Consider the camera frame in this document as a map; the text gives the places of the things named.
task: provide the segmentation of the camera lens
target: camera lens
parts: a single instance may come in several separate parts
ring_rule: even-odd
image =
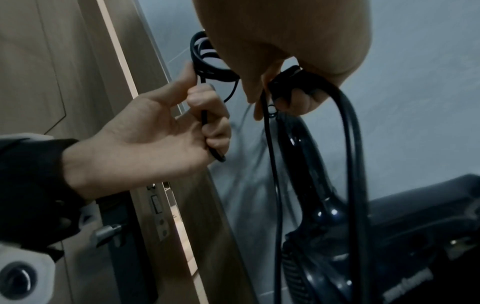
[[[24,262],[12,262],[0,271],[0,293],[7,299],[20,300],[37,285],[37,272]]]

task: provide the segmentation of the black sleeve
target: black sleeve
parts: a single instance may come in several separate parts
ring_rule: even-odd
[[[75,142],[0,140],[0,242],[43,248],[79,232],[85,202],[62,169],[62,153]]]

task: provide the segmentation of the gray tile wall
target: gray tile wall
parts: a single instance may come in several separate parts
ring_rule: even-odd
[[[190,0],[138,1],[175,78],[190,58],[191,36],[201,29]],[[370,198],[480,173],[480,2],[372,0],[371,6],[371,51],[342,87],[361,123]],[[215,87],[226,97],[232,85]],[[268,304],[273,302],[275,197],[263,123],[253,120],[245,100],[238,90],[228,102],[231,148],[227,162],[210,170],[259,301]],[[334,104],[327,102],[304,119],[343,195],[345,145]],[[279,151],[277,162],[288,232],[298,224],[299,210]],[[284,303],[290,303],[283,293]]]

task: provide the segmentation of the air intake grille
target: air intake grille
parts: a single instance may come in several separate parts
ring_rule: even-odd
[[[287,250],[282,251],[282,264],[286,284],[288,285],[293,302],[295,304],[315,304],[302,279],[302,270],[292,258],[291,252],[287,252]]]

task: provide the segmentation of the hand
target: hand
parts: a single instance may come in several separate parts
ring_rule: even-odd
[[[260,95],[289,57],[340,86],[363,62],[371,43],[369,0],[193,0],[220,58],[238,75],[254,117],[263,118]],[[275,106],[291,115],[317,108],[328,96],[292,90]]]
[[[200,171],[215,160],[208,146],[225,154],[228,110],[210,85],[196,83],[189,63],[177,81],[139,95],[95,136],[65,150],[67,183],[95,199]],[[190,109],[173,117],[171,107],[184,100]],[[208,111],[204,126],[202,110]]]

